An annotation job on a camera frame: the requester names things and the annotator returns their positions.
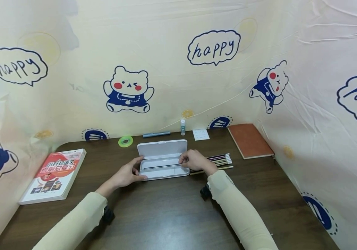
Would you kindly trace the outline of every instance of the small white card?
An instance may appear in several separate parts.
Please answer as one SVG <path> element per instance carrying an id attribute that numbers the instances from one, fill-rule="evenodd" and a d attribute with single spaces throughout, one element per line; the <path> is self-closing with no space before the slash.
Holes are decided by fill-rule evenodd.
<path id="1" fill-rule="evenodd" d="M 209 134 L 207 133 L 206 129 L 196 129 L 192 132 L 194 133 L 195 141 L 210 139 Z"/>

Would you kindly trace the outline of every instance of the notebook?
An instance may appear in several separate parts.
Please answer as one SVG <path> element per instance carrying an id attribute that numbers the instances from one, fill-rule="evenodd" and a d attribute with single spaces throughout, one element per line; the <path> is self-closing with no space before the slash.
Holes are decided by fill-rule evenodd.
<path id="1" fill-rule="evenodd" d="M 228 131 L 237 145 L 242 158 L 252 159 L 274 155 L 273 150 L 271 150 L 254 124 L 228 126 Z"/>

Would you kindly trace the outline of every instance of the hand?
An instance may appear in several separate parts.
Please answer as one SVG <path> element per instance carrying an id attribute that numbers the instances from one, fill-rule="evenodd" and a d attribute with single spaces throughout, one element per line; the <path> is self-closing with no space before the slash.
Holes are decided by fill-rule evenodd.
<path id="1" fill-rule="evenodd" d="M 118 188 L 130 185 L 133 182 L 144 181 L 147 176 L 139 175 L 139 172 L 134 166 L 144 159 L 143 156 L 132 159 L 129 163 L 122 166 L 117 173 L 102 184 L 96 192 L 103 197 L 108 197 Z"/>
<path id="2" fill-rule="evenodd" d="M 188 150 L 183 153 L 178 163 L 181 164 L 184 168 L 191 168 L 192 170 L 203 170 L 207 174 L 207 176 L 211 176 L 212 174 L 218 171 L 216 165 L 210 162 L 205 158 L 198 150 Z"/>

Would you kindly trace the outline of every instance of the arm sleeve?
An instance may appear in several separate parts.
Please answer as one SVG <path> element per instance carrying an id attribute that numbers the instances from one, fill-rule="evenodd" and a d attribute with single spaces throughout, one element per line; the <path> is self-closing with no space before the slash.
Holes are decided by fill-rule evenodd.
<path id="1" fill-rule="evenodd" d="M 223 170 L 207 180 L 213 200 L 221 206 L 246 250 L 278 250 L 259 213 Z"/>
<path id="2" fill-rule="evenodd" d="M 73 250 L 103 216 L 107 200 L 91 192 L 37 243 L 33 250 Z"/>

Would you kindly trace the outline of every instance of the workbook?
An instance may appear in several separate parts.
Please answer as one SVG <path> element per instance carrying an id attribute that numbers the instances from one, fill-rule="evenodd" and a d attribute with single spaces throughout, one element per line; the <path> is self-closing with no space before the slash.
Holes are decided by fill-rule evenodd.
<path id="1" fill-rule="evenodd" d="M 254 124 L 228 126 L 239 152 L 244 159 L 273 156 L 274 152 L 259 133 Z"/>
<path id="2" fill-rule="evenodd" d="M 83 148 L 51 153 L 21 198 L 20 205 L 66 199 L 85 155 Z"/>

